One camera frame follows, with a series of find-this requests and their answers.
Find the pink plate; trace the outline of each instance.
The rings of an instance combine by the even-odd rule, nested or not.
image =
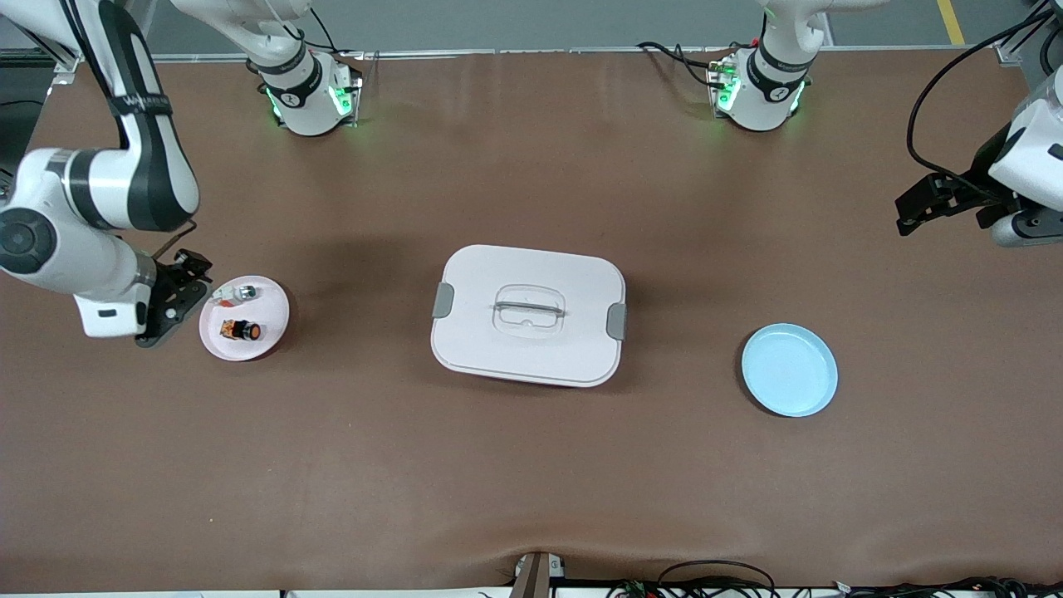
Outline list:
[[[207,352],[230,362],[246,362],[260,357],[272,349],[288,328],[288,295],[281,285],[265,276],[240,276],[225,285],[254,285],[258,296],[252,302],[222,308],[209,298],[200,312],[200,339]],[[224,321],[249,321],[263,328],[258,341],[233,341],[221,336]]]

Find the gray floor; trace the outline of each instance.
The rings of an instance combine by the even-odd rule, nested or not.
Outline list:
[[[144,28],[161,58],[233,55],[236,48],[167,0],[120,0]],[[951,0],[965,40],[982,39],[1023,19],[1035,0]],[[652,39],[688,47],[720,47],[748,40],[760,28],[753,0],[316,0],[315,7],[343,49],[382,52],[421,50],[568,50],[631,47]],[[300,21],[309,39],[324,35],[309,18]],[[830,17],[838,46],[948,46],[937,0],[892,0],[883,7]],[[1031,84],[1043,79],[1037,49],[1050,28],[1026,45],[1024,70]],[[0,19],[0,52],[30,46]],[[1063,63],[1063,40],[1051,53]],[[48,69],[4,68],[0,53],[0,101],[44,97]],[[32,134],[34,105],[0,106],[0,168],[14,171]],[[4,174],[0,172],[0,185]]]

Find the brown table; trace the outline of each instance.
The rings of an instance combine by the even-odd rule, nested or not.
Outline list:
[[[0,591],[495,584],[532,549],[570,576],[732,558],[789,585],[1061,577],[1063,253],[998,249],[972,215],[893,223],[925,173],[908,110],[949,55],[825,53],[766,134],[638,54],[384,62],[360,126],[321,138],[273,126],[242,65],[161,66],[203,191],[182,244],[219,280],[282,280],[296,322],[230,364],[195,325],[154,352],[85,339],[69,296],[0,279]],[[57,88],[35,143],[115,142],[94,86]],[[1024,95],[977,56],[918,142],[962,168]],[[475,242],[617,263],[617,376],[436,363],[436,283]],[[767,415],[737,380],[774,322],[837,356],[814,417]]]

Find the round plate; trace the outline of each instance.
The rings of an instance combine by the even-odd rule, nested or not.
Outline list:
[[[761,405],[789,417],[816,413],[838,390],[838,364],[827,344],[792,324],[773,324],[749,339],[742,376]]]
[[[230,362],[244,362],[273,348],[288,328],[288,295],[281,285],[265,276],[240,276],[225,285],[254,285],[258,296],[235,308],[222,308],[208,298],[200,312],[200,340],[207,352]],[[221,336],[224,321],[249,321],[263,327],[258,341],[233,341]]]

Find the small bottle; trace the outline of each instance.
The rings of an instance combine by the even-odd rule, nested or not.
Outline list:
[[[258,296],[258,289],[250,284],[243,286],[225,285],[210,294],[210,301],[222,308],[235,308]]]
[[[221,323],[221,336],[233,341],[258,341],[263,327],[248,321],[225,321]]]

